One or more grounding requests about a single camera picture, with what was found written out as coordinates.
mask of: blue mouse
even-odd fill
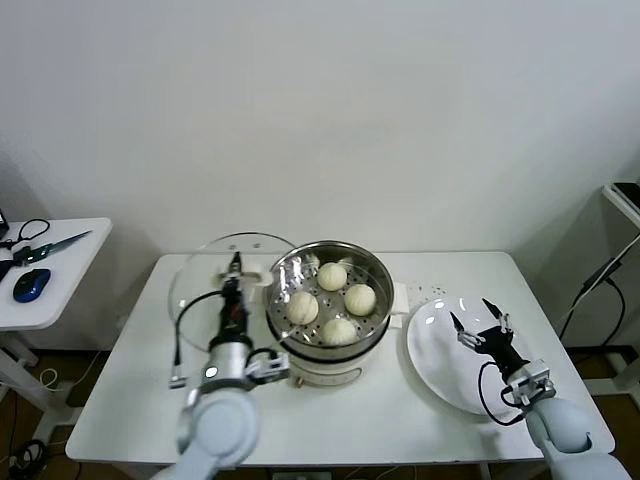
[[[13,287],[13,298],[16,302],[28,303],[40,296],[51,278],[48,268],[36,268],[22,275]]]

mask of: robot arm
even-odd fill
[[[555,398],[556,390],[544,361],[529,362],[511,345],[513,330],[508,314],[483,299],[499,325],[480,333],[467,332],[451,312],[458,341],[480,354],[490,355],[498,366],[513,406],[520,408],[533,443],[542,450],[555,480],[631,480],[624,467],[604,453],[591,437],[591,421],[568,400]]]
[[[253,349],[247,335],[249,315],[241,289],[244,276],[240,254],[236,252],[220,291],[224,306],[218,334],[209,343],[209,360],[200,374],[190,379],[195,385],[189,389],[180,413],[181,457],[154,480],[210,480],[219,470],[242,463],[253,452],[260,431],[258,410],[249,392],[258,385],[288,376],[286,354]],[[170,388],[187,384],[177,373],[180,356],[177,358]]]

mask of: white wall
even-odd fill
[[[162,252],[257,229],[507,250],[555,317],[633,234],[596,192],[640,176],[639,20],[635,1],[3,1],[3,208],[110,216],[109,281],[83,298],[116,313]],[[81,317],[36,343],[90,343],[63,334]]]

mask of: white plate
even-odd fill
[[[492,361],[492,358],[475,353],[458,342],[451,311],[466,330],[474,333],[493,326],[487,324],[486,307],[480,298],[435,300],[420,307],[409,322],[409,357],[418,375],[440,398],[467,412],[486,415],[478,393],[478,373],[482,364]],[[533,359],[531,351],[515,330],[513,346],[522,358]],[[493,365],[485,368],[482,393],[489,410],[495,415],[517,413],[517,409],[508,407],[500,399],[503,388],[505,384],[498,368]]]

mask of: white table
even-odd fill
[[[177,416],[184,391],[168,390],[173,328],[167,295],[184,255],[162,257],[142,292],[67,443],[79,461],[169,464],[177,459]],[[614,439],[558,337],[511,257],[505,253],[383,253],[394,281],[408,286],[410,306],[449,294],[481,295],[498,303],[534,355],[552,370],[558,394],[594,420],[604,450]],[[261,309],[250,334],[270,344]],[[186,372],[206,355],[183,342]],[[262,434],[248,466],[501,462],[541,458],[524,424],[499,427],[438,398],[413,372],[405,330],[390,329],[356,382],[337,388],[297,389],[288,383],[252,394],[262,412]]]
[[[68,384],[57,386],[63,391],[50,392],[24,370],[24,365],[33,366],[38,359],[17,337],[9,332],[42,329],[52,325],[64,310],[76,287],[102,247],[111,231],[108,218],[86,218],[75,220],[51,220],[51,228],[44,235],[30,242],[32,248],[55,243],[78,233],[92,233],[78,240],[66,250],[51,254],[27,267],[14,267],[0,281],[0,346],[9,350],[18,360],[14,361],[0,350],[0,379],[16,388],[24,398],[43,411],[43,416],[34,433],[34,438],[47,443],[56,425],[73,425],[81,409],[66,405]],[[20,223],[10,223],[5,239],[16,239]],[[41,296],[30,303],[18,303],[13,299],[13,287],[25,272],[34,268],[48,268],[51,279]]]
[[[631,222],[640,228],[640,215],[627,200],[613,190],[612,185],[605,185],[603,195],[615,205]],[[619,353],[606,355],[609,363],[616,371],[613,378],[594,378],[585,380],[591,395],[629,395],[640,409],[640,358],[630,365]]]

